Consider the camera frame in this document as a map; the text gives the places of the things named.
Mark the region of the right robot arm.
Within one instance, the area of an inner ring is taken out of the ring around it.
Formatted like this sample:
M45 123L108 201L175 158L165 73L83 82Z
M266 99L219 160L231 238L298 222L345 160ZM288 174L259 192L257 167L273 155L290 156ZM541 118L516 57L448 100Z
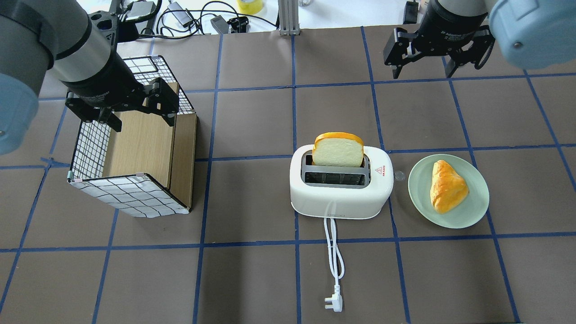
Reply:
M517 68L546 68L575 59L573 0L431 0L417 31L401 27L383 49L397 79L424 57L449 57L445 75L469 63L480 69L495 44Z

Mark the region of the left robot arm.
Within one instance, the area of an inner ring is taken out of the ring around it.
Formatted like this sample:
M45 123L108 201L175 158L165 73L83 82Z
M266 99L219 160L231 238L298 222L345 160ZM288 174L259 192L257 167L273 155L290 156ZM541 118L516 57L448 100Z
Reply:
M21 146L47 72L67 87L65 104L82 122L120 132L116 113L139 111L174 126L178 94L161 78L139 83L117 53L118 43L140 37L140 18L124 18L119 0L90 14L75 0L3 0L0 8L2 154Z

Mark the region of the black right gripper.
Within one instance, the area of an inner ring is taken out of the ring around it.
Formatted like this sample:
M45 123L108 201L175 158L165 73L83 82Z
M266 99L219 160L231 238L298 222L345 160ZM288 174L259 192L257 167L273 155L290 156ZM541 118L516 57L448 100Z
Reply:
M395 27L383 48L384 63L391 68L393 79L399 78L403 66L411 62L409 48L412 41L413 49L418 53L448 53L447 78L468 63L472 63L476 70L481 69L495 45L490 27L481 26L486 16L483 0L430 0L416 33ZM470 40L470 47L461 49Z

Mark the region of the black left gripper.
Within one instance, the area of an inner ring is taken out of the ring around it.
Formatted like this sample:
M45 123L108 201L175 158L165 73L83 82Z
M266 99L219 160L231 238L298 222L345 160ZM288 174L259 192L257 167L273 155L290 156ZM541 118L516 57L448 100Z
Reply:
M113 110L140 111L161 116L174 127L179 112L179 84L157 77L146 86L139 83L119 54L111 54L94 76L66 82L65 105L83 122L105 122L113 131L122 131L122 121Z

